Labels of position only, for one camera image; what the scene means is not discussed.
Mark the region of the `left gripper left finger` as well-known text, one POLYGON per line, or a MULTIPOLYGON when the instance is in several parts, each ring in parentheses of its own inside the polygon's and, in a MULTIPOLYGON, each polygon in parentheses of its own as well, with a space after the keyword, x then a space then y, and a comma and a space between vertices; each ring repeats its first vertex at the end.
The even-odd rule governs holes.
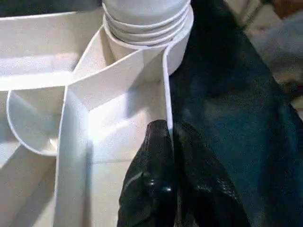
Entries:
POLYGON ((167 122, 155 120, 125 174, 117 226, 172 227, 177 209, 177 180, 167 122))

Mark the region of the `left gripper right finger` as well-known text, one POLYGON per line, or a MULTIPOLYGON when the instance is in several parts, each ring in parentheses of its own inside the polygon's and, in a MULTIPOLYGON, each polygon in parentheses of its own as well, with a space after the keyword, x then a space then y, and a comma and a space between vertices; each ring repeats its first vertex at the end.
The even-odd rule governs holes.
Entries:
POLYGON ((175 160, 182 198, 199 227, 249 227, 232 180, 204 137, 192 125, 174 125, 175 160))

